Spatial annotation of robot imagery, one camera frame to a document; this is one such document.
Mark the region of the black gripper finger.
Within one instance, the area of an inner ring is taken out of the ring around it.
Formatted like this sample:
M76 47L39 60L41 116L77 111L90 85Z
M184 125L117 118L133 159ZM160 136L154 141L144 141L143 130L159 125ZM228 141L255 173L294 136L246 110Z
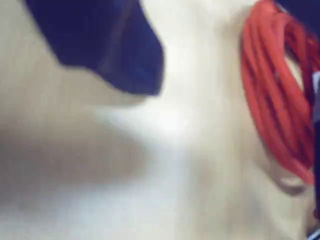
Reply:
M320 33L319 0L276 0L276 2L315 34Z
M138 0L27 0L58 61L83 67L120 91L160 93L164 50Z

